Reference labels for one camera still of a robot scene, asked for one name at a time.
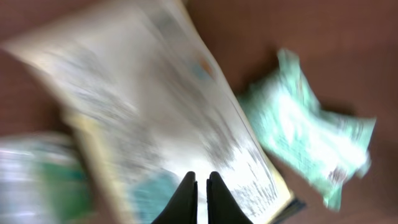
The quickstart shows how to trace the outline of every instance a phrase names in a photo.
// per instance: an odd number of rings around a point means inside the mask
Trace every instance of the dark brown background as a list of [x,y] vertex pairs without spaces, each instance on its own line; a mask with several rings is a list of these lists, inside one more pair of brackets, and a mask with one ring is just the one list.
[[[0,40],[78,11],[97,0],[2,0]],[[340,213],[280,162],[308,208],[286,223],[398,223],[398,1],[190,0],[188,11],[235,91],[296,51],[327,107],[377,116],[369,174],[343,189]],[[58,108],[21,64],[0,52],[0,135],[66,130]],[[98,205],[103,207],[101,199]],[[106,209],[92,223],[113,223]]]

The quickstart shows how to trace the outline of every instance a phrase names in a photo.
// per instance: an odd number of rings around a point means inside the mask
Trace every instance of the plastic bag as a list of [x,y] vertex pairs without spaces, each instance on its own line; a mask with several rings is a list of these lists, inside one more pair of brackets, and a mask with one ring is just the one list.
[[299,58],[282,49],[278,59],[280,68],[251,85],[239,103],[264,150],[314,186],[326,207],[339,210],[343,184],[369,169],[376,119],[321,110]]

